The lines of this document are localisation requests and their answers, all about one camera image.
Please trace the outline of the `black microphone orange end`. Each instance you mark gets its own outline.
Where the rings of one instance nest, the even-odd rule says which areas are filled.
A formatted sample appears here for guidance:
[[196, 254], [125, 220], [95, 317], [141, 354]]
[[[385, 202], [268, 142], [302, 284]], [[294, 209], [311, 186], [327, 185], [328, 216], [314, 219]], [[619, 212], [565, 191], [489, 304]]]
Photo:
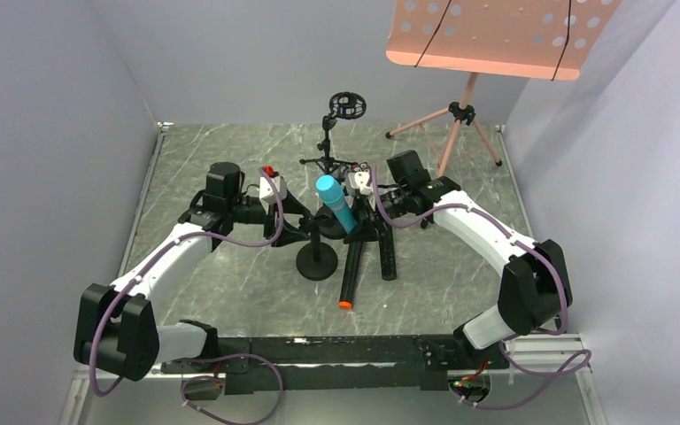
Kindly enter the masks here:
[[351, 310], [355, 298], [358, 282], [359, 265], [364, 251], [363, 242], [354, 242], [348, 245], [346, 260], [344, 263], [344, 275], [338, 299], [338, 307]]

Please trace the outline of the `black round-base mic stand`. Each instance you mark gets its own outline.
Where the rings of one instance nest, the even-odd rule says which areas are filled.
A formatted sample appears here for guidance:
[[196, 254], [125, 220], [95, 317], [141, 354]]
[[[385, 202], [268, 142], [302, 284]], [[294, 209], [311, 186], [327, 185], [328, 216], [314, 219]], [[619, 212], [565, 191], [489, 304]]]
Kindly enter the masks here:
[[321, 227], [330, 223], [330, 217], [319, 214], [308, 219], [304, 231], [309, 235], [309, 243], [297, 253], [296, 268], [298, 272], [310, 281], [328, 279], [337, 269], [338, 257], [335, 250], [321, 240]]
[[320, 207], [314, 215], [320, 234], [330, 240], [342, 240], [346, 232], [333, 211], [326, 205]]

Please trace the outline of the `blue microphone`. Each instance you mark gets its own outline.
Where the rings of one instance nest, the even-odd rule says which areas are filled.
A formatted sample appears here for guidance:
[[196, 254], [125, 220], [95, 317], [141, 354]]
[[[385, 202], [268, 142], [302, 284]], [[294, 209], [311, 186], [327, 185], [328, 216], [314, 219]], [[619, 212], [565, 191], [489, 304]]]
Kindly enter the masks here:
[[315, 188], [322, 203], [332, 211], [345, 233], [350, 234], [357, 226], [357, 221], [337, 179], [331, 174], [324, 174], [317, 179]]

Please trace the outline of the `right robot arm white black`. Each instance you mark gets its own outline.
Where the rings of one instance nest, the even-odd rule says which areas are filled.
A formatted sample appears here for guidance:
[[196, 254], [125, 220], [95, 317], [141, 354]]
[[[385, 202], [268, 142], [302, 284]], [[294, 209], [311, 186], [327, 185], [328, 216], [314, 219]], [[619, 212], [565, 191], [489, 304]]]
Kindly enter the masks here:
[[382, 191], [375, 168], [352, 164], [338, 189], [330, 191], [330, 208], [346, 231], [346, 243], [380, 240], [392, 228], [434, 224], [457, 236], [483, 257], [500, 278], [496, 304], [454, 332], [468, 349], [482, 351], [514, 336], [545, 331], [560, 320], [565, 331], [573, 302], [562, 248], [551, 239], [538, 242], [508, 227], [482, 209], [455, 181], [433, 178], [416, 151], [387, 161], [393, 185]]

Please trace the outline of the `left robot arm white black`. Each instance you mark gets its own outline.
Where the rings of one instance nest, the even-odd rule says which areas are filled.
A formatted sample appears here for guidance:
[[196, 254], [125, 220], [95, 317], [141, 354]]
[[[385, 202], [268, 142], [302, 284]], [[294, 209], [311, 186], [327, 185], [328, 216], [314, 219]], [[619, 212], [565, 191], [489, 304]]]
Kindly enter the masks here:
[[220, 357], [214, 326], [193, 320], [159, 326], [155, 306], [167, 301], [185, 277], [229, 241], [237, 224], [262, 226], [261, 246], [309, 237], [287, 220], [290, 214], [308, 220], [311, 212], [280, 174], [270, 166], [261, 167], [256, 197], [247, 195], [244, 176], [235, 163], [211, 164], [204, 188], [142, 263], [109, 284], [92, 283], [84, 290], [73, 344], [77, 362], [139, 381], [159, 363], [180, 359], [202, 363]]

